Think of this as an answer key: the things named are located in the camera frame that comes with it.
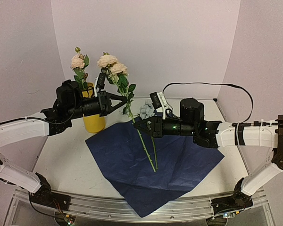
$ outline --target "vase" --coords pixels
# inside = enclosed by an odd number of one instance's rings
[[[88,82],[88,87],[93,87],[93,83]],[[87,91],[82,91],[83,97],[91,98],[93,96],[93,89],[88,89]],[[102,131],[105,126],[105,118],[100,117],[100,114],[91,115],[91,116],[83,116],[85,129],[90,133],[98,133]]]

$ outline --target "green stem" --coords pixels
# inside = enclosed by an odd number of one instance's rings
[[[135,120],[134,120],[133,114],[132,114],[132,112],[131,112],[130,106],[128,106],[128,110],[129,110],[129,115],[130,115],[130,117],[131,117],[133,123],[135,123]],[[146,145],[145,145],[145,143],[144,143],[144,141],[143,141],[143,139],[142,139],[142,134],[140,133],[140,131],[139,131],[138,129],[137,129],[137,132],[138,132],[138,135],[140,136],[143,149],[145,150],[145,152],[146,152],[146,154],[147,154],[147,157],[148,157],[148,159],[149,159],[149,161],[150,161],[150,164],[151,164],[151,166],[152,166],[152,168],[153,168],[153,171],[156,172],[156,170],[155,170],[155,168],[154,168],[154,165],[153,165],[153,161],[152,161],[152,159],[151,159],[151,157],[150,157],[150,155],[149,155],[149,152],[148,152],[148,150],[147,150],[147,148],[146,148]]]
[[[156,147],[155,147],[155,143],[154,143],[154,137],[151,136],[151,140],[152,140],[152,145],[153,145],[153,150],[154,150],[154,158],[155,158],[155,166],[156,169],[158,170],[158,164],[157,164],[157,157],[156,157]]]

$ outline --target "blue wrapping paper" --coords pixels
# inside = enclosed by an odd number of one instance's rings
[[[143,134],[154,161],[150,136]],[[149,163],[132,121],[117,123],[86,140],[103,176],[140,217],[191,191],[223,159],[217,149],[193,143],[193,137],[155,139],[158,170]]]

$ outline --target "black tape band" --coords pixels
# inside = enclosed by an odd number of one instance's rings
[[[239,124],[238,128],[237,125],[235,127],[235,145],[241,145],[241,146],[245,146],[245,142],[244,142],[244,138],[243,138],[243,131],[244,131],[244,125],[243,124]]]

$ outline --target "tabletop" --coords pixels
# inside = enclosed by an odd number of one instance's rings
[[[139,113],[147,98],[135,98],[132,112]],[[205,120],[224,121],[213,100],[199,100],[205,106]],[[174,114],[179,115],[180,99],[169,99]],[[119,110],[105,117],[106,128],[130,119]],[[73,126],[63,133],[48,137],[34,168],[46,177],[51,188],[73,194],[122,198],[118,191],[103,177],[85,140],[94,134],[85,130],[83,119],[72,120]],[[183,197],[220,194],[232,191],[242,177],[248,175],[236,146],[222,147],[225,156],[221,162],[190,192]]]

